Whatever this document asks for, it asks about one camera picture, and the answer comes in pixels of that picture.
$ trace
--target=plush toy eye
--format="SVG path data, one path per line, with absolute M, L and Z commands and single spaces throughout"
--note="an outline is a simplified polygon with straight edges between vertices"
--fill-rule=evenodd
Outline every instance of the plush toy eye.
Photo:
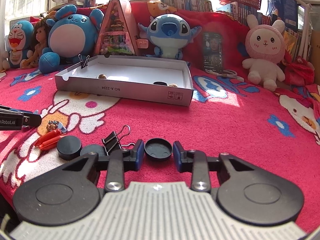
M 154 22 L 153 24 L 151 24 L 150 29 L 152 31 L 156 31 L 157 30 L 157 22 Z
M 181 30 L 181 33 L 185 34 L 185 33 L 188 33 L 188 28 L 185 24 L 182 24 L 182 30 Z

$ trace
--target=stitch plush toy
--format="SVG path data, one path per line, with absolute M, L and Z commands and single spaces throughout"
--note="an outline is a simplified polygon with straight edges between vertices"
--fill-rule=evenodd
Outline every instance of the stitch plush toy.
M 19 68 L 22 60 L 30 58 L 33 52 L 29 50 L 32 39 L 33 25 L 28 21 L 17 22 L 8 35 L 9 52 L 3 55 L 2 68 Z
M 253 84 L 261 84 L 265 89 L 275 91 L 276 80 L 284 81 L 283 71 L 277 66 L 285 52 L 284 22 L 276 20 L 272 26 L 259 25 L 257 18 L 247 16 L 250 27 L 245 38 L 245 47 L 251 58 L 245 59 L 242 66 L 249 69 L 248 80 Z
M 147 33 L 147 38 L 155 47 L 155 55 L 148 57 L 162 57 L 182 59 L 181 49 L 193 42 L 201 32 L 201 26 L 190 29 L 188 23 L 175 14 L 165 14 L 155 18 L 149 27 L 138 23 L 138 27 Z
M 56 13 L 57 22 L 53 19 L 46 21 L 52 29 L 48 37 L 49 48 L 43 49 L 43 55 L 39 59 L 41 73 L 57 71 L 61 57 L 76 64 L 80 61 L 79 54 L 85 59 L 92 52 L 103 13 L 99 9 L 93 9 L 87 17 L 76 12 L 75 5 L 66 5 Z

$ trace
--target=doll hair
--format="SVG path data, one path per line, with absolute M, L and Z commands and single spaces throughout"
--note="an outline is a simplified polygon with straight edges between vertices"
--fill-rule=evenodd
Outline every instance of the doll hair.
M 52 27 L 50 27 L 49 25 L 46 24 L 46 20 L 47 19 L 53 19 L 55 20 L 55 11 L 52 11 L 50 14 L 48 14 L 45 18 L 41 19 L 40 21 L 38 21 L 35 25 L 35 28 L 33 30 L 33 33 L 32 33 L 32 39 L 31 39 L 31 49 L 33 51 L 35 51 L 35 46 L 39 43 L 36 39 L 36 34 L 37 34 L 37 30 L 41 27 L 44 27 L 44 32 L 45 32 L 45 35 L 47 37 L 47 47 L 48 46 L 48 36 L 49 36 L 49 32 L 51 30 Z

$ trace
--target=blue plush ball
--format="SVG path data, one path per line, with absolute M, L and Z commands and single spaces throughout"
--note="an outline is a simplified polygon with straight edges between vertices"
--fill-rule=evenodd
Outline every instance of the blue plush ball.
M 39 59 L 39 71 L 42 74 L 49 74 L 59 70 L 60 57 L 57 53 L 47 52 Z

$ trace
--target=smartphone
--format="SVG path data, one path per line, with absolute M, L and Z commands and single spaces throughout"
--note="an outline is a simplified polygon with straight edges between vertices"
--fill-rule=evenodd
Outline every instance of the smartphone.
M 222 73 L 222 36 L 218 33 L 203 34 L 203 64 L 204 70 Z

